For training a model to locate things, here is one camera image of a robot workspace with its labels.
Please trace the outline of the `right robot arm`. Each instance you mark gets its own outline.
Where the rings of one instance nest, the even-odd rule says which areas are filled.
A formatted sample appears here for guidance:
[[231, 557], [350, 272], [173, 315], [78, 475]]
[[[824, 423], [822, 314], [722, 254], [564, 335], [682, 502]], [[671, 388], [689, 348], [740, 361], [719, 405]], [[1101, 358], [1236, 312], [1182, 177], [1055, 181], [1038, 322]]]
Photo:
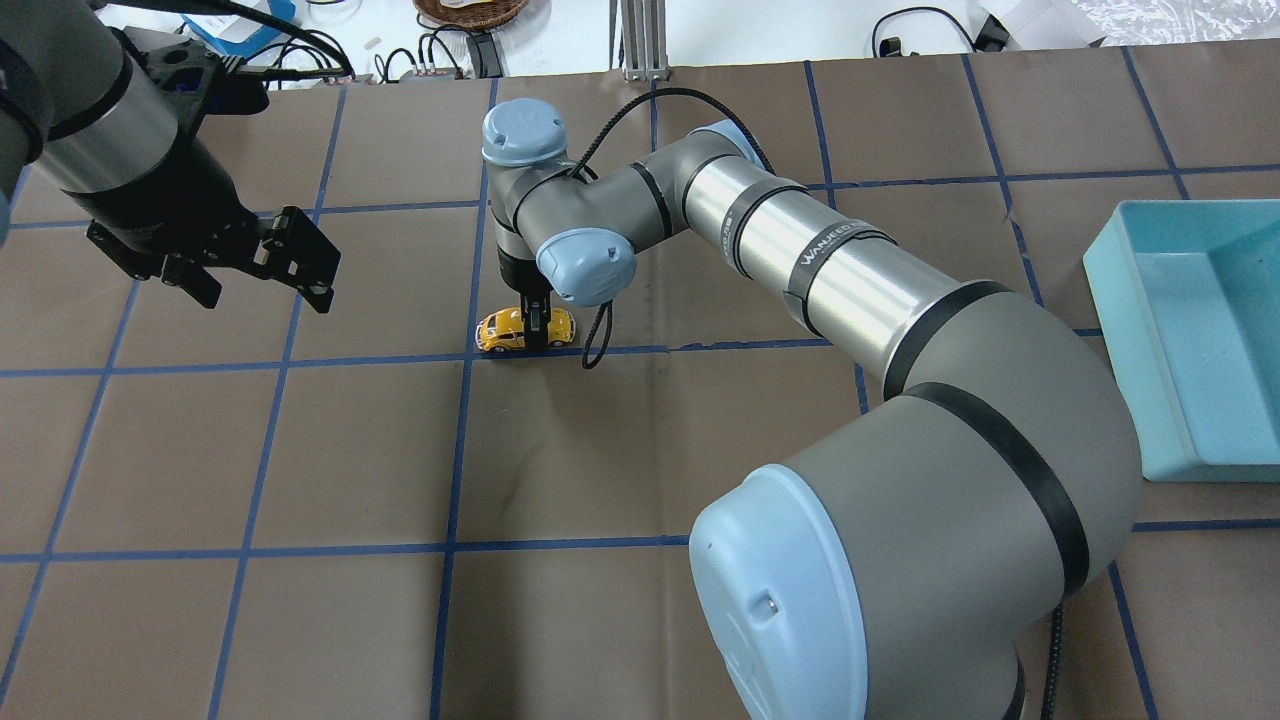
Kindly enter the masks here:
[[879, 375], [878, 407], [751, 471], [690, 532], [692, 580], [754, 719], [1019, 719], [1018, 637], [1120, 553], [1140, 447], [1111, 370], [993, 281], [955, 281], [773, 174], [735, 117], [600, 179], [563, 117], [483, 122], [515, 259], [600, 306], [691, 231]]

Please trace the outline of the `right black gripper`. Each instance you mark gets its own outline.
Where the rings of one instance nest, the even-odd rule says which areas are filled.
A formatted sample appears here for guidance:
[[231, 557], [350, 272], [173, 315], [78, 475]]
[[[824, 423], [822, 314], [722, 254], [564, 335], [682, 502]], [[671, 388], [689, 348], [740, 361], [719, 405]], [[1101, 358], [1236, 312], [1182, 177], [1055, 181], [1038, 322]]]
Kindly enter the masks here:
[[503, 282], [522, 297], [525, 350], [545, 352], [549, 348], [550, 282], [532, 258], [517, 258], [499, 246], [498, 259]]

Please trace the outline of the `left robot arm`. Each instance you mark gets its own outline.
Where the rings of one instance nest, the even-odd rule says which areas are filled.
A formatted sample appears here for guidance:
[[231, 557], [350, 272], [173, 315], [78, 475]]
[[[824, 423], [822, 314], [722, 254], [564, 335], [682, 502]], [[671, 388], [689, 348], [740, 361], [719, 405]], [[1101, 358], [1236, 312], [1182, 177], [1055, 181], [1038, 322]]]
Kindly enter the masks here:
[[296, 206], [264, 219], [198, 138], [209, 115], [268, 108], [279, 70], [191, 40], [142, 49], [87, 1], [5, 1], [3, 228], [36, 168], [90, 217], [90, 242], [137, 281], [159, 278], [215, 307], [216, 268], [275, 281], [316, 313], [340, 251]]

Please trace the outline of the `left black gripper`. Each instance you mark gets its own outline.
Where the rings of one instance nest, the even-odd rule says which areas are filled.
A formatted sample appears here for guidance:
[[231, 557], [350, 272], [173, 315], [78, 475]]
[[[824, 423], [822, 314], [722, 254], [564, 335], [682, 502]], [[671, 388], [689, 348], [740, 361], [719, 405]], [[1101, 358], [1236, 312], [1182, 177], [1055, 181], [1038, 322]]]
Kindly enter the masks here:
[[228, 172], [197, 140], [178, 140], [138, 179], [87, 193], [90, 241], [127, 275], [186, 292], [215, 309], [230, 268], [293, 288], [317, 314], [332, 309], [338, 247], [307, 213], [284, 206], [260, 218], [239, 200]]

